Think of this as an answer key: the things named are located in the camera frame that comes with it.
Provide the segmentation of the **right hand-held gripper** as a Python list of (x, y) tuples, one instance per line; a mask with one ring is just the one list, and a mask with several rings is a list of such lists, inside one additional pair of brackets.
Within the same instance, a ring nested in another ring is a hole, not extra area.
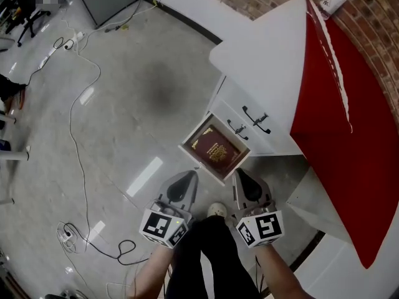
[(236, 230), (248, 248), (269, 245), (285, 235), (282, 211), (263, 207), (272, 200), (268, 184), (254, 173), (237, 168), (233, 173), (238, 205)]

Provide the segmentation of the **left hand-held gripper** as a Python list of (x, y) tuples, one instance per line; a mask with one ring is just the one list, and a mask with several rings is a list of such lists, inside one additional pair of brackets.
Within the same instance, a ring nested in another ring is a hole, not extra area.
[(139, 233), (148, 241), (175, 248), (189, 231), (189, 212), (196, 199), (199, 178), (196, 171), (180, 172), (166, 180), (158, 199), (145, 209)]

